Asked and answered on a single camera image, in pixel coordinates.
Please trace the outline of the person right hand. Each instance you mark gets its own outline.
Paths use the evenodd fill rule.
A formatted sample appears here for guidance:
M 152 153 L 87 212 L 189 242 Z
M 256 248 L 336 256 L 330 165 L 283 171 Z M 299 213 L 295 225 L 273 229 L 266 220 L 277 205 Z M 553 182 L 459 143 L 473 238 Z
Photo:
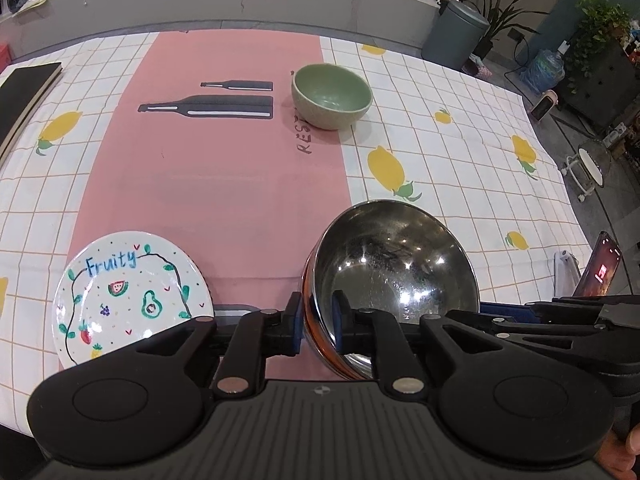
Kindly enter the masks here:
M 640 453 L 640 425 L 634 426 L 623 439 L 610 431 L 596 455 L 596 462 L 618 480 L 637 480 L 634 471 Z

